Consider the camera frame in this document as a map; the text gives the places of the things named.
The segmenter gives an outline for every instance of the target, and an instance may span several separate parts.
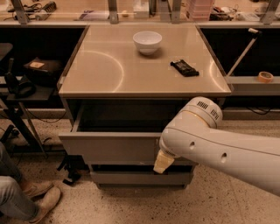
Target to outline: roll of tape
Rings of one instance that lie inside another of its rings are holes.
[[[273,74],[268,72],[260,72],[257,79],[263,83],[270,83],[273,80]]]

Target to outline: person's leg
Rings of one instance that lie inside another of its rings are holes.
[[[33,183],[24,178],[18,167],[11,161],[11,158],[6,151],[4,145],[0,142],[0,176],[10,176],[14,178],[24,193],[32,198],[40,194],[46,193],[53,187],[51,181],[42,183]]]
[[[34,219],[39,206],[31,201],[11,177],[0,177],[0,211],[22,221]]]

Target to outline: open drawer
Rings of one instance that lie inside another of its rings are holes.
[[[186,187],[192,161],[178,159],[163,175],[153,171],[161,132],[180,108],[166,101],[84,101],[72,132],[59,138],[69,155],[83,156],[98,186]]]

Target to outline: floor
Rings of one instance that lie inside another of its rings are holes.
[[[0,119],[0,127],[9,122]],[[45,143],[58,144],[58,133],[69,131],[68,120],[46,123],[33,121]],[[280,137],[280,121],[223,121],[219,127],[240,133]],[[59,204],[42,223],[54,224],[273,224],[279,223],[280,198],[219,171],[198,165],[186,189],[104,188],[98,189],[89,175],[74,186],[62,183],[67,173],[57,171],[62,155],[14,155],[24,175],[34,181],[51,180],[62,191]],[[8,217],[0,223],[27,223]]]

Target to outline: person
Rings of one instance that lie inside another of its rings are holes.
[[[32,198],[44,194],[40,203]],[[0,142],[0,211],[11,218],[35,224],[59,202],[61,191],[51,181],[34,183],[27,180],[12,162]]]

